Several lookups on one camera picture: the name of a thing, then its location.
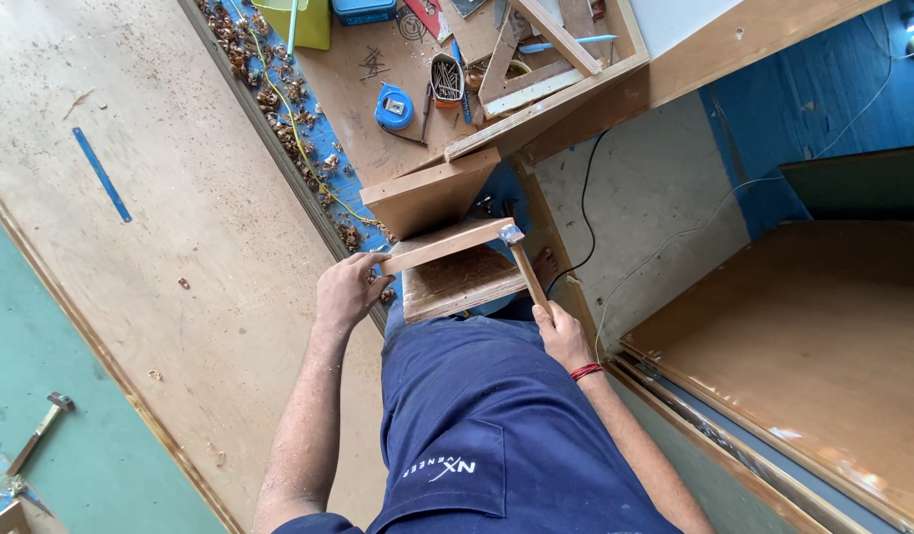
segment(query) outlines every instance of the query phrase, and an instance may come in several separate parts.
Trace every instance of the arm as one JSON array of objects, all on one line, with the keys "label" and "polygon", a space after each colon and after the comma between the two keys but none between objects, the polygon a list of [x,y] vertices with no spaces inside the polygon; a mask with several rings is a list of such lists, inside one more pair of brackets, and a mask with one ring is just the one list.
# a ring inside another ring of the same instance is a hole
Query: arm
[{"label": "arm", "polygon": [[[541,306],[533,306],[533,317],[540,325],[546,354],[562,364],[567,372],[593,363],[580,322],[557,303],[550,301],[549,305],[553,309],[555,325]],[[685,534],[713,534],[711,524],[675,468],[628,407],[622,404],[605,373],[587,374],[578,384],[661,515]]]},{"label": "arm", "polygon": [[368,270],[387,254],[355,254],[319,280],[319,304],[296,387],[275,429],[253,519],[268,534],[299,516],[325,511],[338,466],[341,366],[356,324],[394,276],[368,285]]}]

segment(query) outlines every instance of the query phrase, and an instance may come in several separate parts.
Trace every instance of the yellow plastic bucket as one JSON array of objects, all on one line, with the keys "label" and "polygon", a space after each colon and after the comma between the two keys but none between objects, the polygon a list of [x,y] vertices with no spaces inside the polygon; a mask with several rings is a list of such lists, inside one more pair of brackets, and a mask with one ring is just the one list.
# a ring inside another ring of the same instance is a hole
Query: yellow plastic bucket
[{"label": "yellow plastic bucket", "polygon": [[[292,0],[253,0],[253,4],[262,16],[266,17],[275,33],[288,44]],[[329,13],[329,0],[298,0],[296,46],[327,50],[331,43],[331,33],[332,16]]]}]

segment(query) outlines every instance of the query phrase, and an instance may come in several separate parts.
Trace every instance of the wooden hammer handle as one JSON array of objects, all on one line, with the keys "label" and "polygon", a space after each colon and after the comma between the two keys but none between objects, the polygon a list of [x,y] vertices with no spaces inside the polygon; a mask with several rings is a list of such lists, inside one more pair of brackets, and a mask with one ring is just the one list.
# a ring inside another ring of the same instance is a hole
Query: wooden hammer handle
[{"label": "wooden hammer handle", "polygon": [[554,319],[553,310],[549,307],[549,301],[546,299],[543,286],[536,279],[536,273],[533,272],[533,266],[529,264],[529,258],[526,257],[526,252],[523,251],[522,245],[513,245],[510,251],[513,253],[513,259],[516,260],[517,267],[520,268],[523,278],[526,279],[526,289],[529,290],[529,296],[533,297],[534,303],[543,306],[543,309],[549,313],[550,319]]}]

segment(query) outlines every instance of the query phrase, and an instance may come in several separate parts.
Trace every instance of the man's left hand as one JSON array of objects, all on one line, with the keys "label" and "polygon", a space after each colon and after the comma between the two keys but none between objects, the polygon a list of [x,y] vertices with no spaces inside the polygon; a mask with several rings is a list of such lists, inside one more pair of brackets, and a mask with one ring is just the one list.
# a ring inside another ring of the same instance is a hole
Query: man's left hand
[{"label": "man's left hand", "polygon": [[394,281],[393,275],[387,275],[368,283],[371,267],[391,256],[359,252],[325,271],[319,278],[316,322],[342,332],[352,330],[365,318],[388,284]]}]

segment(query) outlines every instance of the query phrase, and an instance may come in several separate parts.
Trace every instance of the hammer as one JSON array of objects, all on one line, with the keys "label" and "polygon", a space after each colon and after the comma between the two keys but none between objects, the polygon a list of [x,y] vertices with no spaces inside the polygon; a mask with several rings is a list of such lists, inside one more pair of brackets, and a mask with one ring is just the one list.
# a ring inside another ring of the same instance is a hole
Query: hammer
[{"label": "hammer", "polygon": [[25,465],[25,461],[32,455],[32,451],[35,450],[36,445],[38,445],[42,436],[45,435],[47,428],[51,426],[51,423],[58,417],[61,410],[72,411],[74,409],[74,402],[71,401],[71,398],[68,395],[61,395],[59,392],[52,392],[51,395],[47,397],[47,400],[51,401],[53,406],[47,411],[47,415],[42,419],[42,422],[38,424],[38,428],[35,433],[32,434],[32,437],[29,438],[29,442],[25,443],[22,452],[15,457],[15,461],[9,466],[9,470],[5,471],[5,474],[10,477],[18,474],[18,471]]},{"label": "hammer", "polygon": [[533,302],[543,306],[543,309],[549,313],[549,318],[553,318],[553,310],[549,307],[549,302],[546,300],[546,293],[543,292],[543,287],[540,286],[540,282],[536,280],[536,274],[533,273],[533,266],[529,264],[529,258],[526,257],[526,252],[523,251],[522,239],[525,237],[520,230],[520,227],[515,224],[508,224],[500,228],[498,232],[500,240],[503,241],[503,244],[510,247],[510,251],[513,253],[513,259],[516,260],[517,266],[520,268],[523,278],[526,279],[526,289],[529,290],[529,296],[533,297]]}]

